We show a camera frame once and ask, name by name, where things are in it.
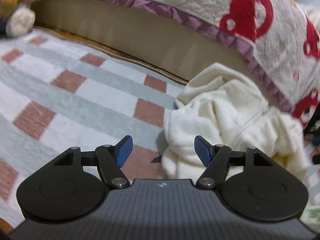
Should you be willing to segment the white fleece hooded jacket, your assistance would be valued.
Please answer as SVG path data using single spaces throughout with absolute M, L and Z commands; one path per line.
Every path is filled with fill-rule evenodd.
M 235 151 L 254 146 L 304 179 L 310 161 L 300 121 L 270 106 L 244 74 L 214 63 L 184 87 L 176 106 L 164 125 L 168 147 L 162 168 L 168 178 L 197 180 L 202 174 L 204 165 L 194 150 L 194 139 L 200 135 Z

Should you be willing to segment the grey plush bunny toy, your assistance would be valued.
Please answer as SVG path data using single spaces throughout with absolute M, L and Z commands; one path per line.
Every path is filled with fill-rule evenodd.
M 39 0 L 1 0 L 1 37 L 27 34 L 35 23 L 31 4 Z

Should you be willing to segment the quilted strawberry bedspread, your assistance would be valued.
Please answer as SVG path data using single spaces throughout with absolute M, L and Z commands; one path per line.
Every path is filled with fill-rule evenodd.
M 102 0 L 176 20 L 237 50 L 283 111 L 303 125 L 319 109 L 319 12 L 294 0 Z

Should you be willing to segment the checkered pink grey rug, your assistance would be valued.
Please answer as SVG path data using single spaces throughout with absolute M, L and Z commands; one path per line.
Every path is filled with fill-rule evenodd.
M 64 150 L 133 138 L 129 179 L 157 179 L 164 121 L 182 86 L 147 68 L 34 29 L 1 40 L 1 218 L 23 215 L 18 186 Z

